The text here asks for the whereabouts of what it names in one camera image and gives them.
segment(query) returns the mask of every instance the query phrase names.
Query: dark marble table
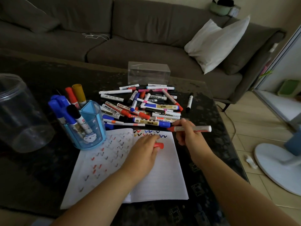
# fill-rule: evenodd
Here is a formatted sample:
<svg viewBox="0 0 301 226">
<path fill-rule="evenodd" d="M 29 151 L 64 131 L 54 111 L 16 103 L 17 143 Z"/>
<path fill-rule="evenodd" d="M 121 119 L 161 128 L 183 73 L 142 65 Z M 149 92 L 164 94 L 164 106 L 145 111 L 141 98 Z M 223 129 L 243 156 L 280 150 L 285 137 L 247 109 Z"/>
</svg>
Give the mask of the dark marble table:
<svg viewBox="0 0 301 226">
<path fill-rule="evenodd" d="M 98 91 L 127 85 L 126 70 L 92 64 L 83 67 L 47 61 L 27 61 L 0 57 L 0 72 L 19 75 L 28 85 L 53 125 L 56 134 L 42 149 L 20 154 L 0 142 L 0 207 L 41 216 L 58 217 L 79 150 L 74 148 L 47 105 L 56 87 L 64 89 L 80 83 L 86 98 L 103 103 Z M 171 77 L 178 91 L 178 102 L 186 106 L 194 93 L 189 114 L 183 117 L 195 125 L 211 125 L 204 133 L 213 152 L 247 180 L 224 123 L 205 83 Z M 189 200 L 162 200 L 122 204 L 112 225 L 228 225 L 202 172 L 193 164 L 187 149 L 176 142 Z"/>
</svg>

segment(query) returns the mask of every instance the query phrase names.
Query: notebook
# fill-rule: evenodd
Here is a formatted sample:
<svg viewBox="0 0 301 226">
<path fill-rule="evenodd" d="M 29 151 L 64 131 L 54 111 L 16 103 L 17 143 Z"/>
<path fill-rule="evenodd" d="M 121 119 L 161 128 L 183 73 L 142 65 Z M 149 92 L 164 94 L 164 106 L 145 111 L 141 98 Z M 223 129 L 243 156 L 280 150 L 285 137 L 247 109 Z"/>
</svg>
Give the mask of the notebook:
<svg viewBox="0 0 301 226">
<path fill-rule="evenodd" d="M 127 195 L 124 203 L 153 200 L 182 199 L 188 194 L 171 132 L 133 130 L 130 128 L 106 131 L 107 139 L 94 150 L 80 151 L 61 209 L 67 209 L 81 200 L 125 161 L 136 141 L 157 134 L 157 142 L 164 143 L 150 173 Z"/>
</svg>

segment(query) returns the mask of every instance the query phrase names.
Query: left hand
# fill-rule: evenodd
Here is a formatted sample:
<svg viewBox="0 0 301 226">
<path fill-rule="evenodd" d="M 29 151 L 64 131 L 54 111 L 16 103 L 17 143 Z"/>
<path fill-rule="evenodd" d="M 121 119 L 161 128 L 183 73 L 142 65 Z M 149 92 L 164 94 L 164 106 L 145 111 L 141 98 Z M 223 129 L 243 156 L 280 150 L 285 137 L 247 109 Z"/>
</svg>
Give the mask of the left hand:
<svg viewBox="0 0 301 226">
<path fill-rule="evenodd" d="M 153 146 L 159 138 L 158 135 L 146 135 L 138 139 L 122 164 L 120 170 L 129 174 L 136 183 L 140 182 L 152 170 L 157 152 L 160 149 Z"/>
</svg>

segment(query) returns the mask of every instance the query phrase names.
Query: forearm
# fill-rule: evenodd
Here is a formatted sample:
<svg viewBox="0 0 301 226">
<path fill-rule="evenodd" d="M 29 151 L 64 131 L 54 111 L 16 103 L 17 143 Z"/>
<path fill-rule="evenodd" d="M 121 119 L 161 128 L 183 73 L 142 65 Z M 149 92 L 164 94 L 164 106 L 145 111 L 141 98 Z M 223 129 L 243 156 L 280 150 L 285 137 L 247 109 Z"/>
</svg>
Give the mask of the forearm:
<svg viewBox="0 0 301 226">
<path fill-rule="evenodd" d="M 214 154 L 198 160 L 196 165 L 205 175 L 231 225 L 298 225 Z"/>
<path fill-rule="evenodd" d="M 122 201 L 136 183 L 123 170 L 116 171 L 51 226 L 109 226 Z"/>
</svg>

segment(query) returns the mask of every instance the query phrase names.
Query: white pillow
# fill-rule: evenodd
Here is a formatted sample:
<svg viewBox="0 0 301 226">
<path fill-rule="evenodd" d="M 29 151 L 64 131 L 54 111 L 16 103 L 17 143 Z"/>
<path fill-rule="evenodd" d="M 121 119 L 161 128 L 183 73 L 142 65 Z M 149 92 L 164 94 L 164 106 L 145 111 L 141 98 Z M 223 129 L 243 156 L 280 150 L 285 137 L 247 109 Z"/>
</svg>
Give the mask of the white pillow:
<svg viewBox="0 0 301 226">
<path fill-rule="evenodd" d="M 204 74 L 216 68 L 242 38 L 250 22 L 250 16 L 223 29 L 209 20 L 188 42 L 184 50 L 194 57 Z"/>
</svg>

